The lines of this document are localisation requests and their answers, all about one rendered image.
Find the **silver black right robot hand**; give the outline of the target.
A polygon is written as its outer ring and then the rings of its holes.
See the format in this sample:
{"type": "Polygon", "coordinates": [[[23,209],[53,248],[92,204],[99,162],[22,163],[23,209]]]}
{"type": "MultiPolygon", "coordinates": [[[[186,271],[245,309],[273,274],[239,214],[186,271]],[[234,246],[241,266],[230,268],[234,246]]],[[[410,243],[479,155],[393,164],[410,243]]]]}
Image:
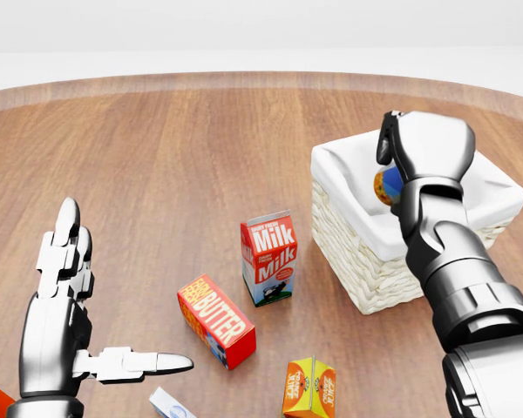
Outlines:
{"type": "Polygon", "coordinates": [[[384,114],[377,162],[395,162],[405,182],[424,177],[460,181],[474,152],[474,132],[463,119],[423,111],[384,114]]]}

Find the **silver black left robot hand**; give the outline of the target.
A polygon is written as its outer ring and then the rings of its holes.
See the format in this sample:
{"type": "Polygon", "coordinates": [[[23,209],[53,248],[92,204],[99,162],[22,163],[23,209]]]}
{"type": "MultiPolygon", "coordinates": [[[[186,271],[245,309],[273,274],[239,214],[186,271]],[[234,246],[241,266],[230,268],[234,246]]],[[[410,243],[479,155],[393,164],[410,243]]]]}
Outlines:
{"type": "Polygon", "coordinates": [[[194,366],[184,355],[137,353],[130,347],[106,347],[98,356],[90,355],[92,323],[84,302],[93,291],[91,260],[91,234],[80,224],[78,203],[68,197],[54,231],[44,235],[37,259],[41,277],[28,307],[20,350],[23,397],[74,396],[88,377],[101,383],[135,382],[194,366]]]}

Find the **blue and orange soup tin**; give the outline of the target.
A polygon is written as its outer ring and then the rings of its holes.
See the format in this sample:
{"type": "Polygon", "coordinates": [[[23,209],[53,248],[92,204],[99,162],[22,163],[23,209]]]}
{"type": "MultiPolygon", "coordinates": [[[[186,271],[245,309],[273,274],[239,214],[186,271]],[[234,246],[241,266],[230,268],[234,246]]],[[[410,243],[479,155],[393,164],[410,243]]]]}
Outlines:
{"type": "Polygon", "coordinates": [[[381,167],[374,177],[374,192],[378,199],[387,206],[399,202],[404,181],[394,162],[381,167]]]}

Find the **white woven basket with liner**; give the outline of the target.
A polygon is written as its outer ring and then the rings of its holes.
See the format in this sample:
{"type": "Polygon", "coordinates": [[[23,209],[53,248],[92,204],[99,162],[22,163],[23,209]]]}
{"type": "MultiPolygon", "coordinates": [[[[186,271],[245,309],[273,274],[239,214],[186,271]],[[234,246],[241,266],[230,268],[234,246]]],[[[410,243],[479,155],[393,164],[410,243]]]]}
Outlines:
{"type": "MultiPolygon", "coordinates": [[[[398,219],[374,192],[378,134],[337,139],[311,153],[313,238],[362,314],[423,294],[405,263],[398,219]]],[[[520,213],[523,187],[480,152],[462,186],[470,226],[491,247],[520,213]]]]}

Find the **white and blue box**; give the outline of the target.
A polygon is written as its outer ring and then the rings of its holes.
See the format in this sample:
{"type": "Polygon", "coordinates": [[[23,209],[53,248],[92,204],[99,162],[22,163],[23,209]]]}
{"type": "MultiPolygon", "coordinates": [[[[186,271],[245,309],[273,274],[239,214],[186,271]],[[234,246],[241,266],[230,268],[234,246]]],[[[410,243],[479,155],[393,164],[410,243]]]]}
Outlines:
{"type": "Polygon", "coordinates": [[[149,401],[162,418],[197,418],[161,387],[150,395],[149,401]]]}

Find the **red orange butter box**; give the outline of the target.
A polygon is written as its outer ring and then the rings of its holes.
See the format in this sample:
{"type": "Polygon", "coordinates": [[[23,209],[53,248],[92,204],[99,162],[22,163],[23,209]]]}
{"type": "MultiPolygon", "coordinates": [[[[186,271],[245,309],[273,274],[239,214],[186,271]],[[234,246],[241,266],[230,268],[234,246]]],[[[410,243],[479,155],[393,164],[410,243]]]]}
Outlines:
{"type": "Polygon", "coordinates": [[[182,287],[177,298],[187,324],[227,370],[256,350],[255,325],[207,274],[182,287]]]}

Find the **red white milk carton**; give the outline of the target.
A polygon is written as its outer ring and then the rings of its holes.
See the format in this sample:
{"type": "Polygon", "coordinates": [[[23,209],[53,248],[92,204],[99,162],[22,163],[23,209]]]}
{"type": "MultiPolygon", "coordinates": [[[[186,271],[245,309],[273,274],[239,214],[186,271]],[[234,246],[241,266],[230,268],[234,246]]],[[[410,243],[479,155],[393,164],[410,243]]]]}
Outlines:
{"type": "Polygon", "coordinates": [[[297,239],[290,211],[241,224],[242,277],[257,307],[293,293],[297,239]]]}

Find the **orange juice carton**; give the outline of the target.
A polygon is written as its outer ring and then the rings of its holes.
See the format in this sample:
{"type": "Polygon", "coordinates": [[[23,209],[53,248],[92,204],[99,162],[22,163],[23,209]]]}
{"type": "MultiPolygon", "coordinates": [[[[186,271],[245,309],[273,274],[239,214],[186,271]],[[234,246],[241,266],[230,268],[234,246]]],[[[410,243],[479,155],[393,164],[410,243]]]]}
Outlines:
{"type": "Polygon", "coordinates": [[[285,418],[335,418],[336,370],[314,356],[288,364],[285,418]]]}

